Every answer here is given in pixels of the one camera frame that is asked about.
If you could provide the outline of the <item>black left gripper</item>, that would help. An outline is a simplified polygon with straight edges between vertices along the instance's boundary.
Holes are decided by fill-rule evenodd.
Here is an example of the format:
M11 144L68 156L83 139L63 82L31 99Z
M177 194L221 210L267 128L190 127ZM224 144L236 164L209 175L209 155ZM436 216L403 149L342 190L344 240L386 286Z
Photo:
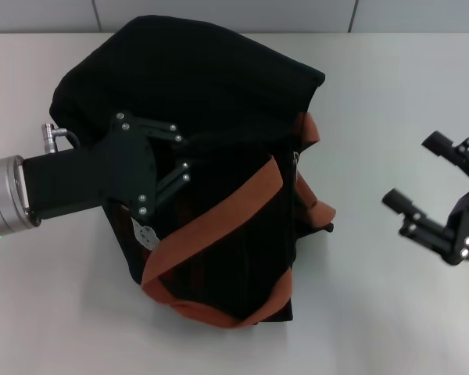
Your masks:
M116 202L147 223L191 180L181 162L157 182L148 138L185 142L175 123L119 112L106 135L92 145L25 159L23 172L31 212L47 220Z

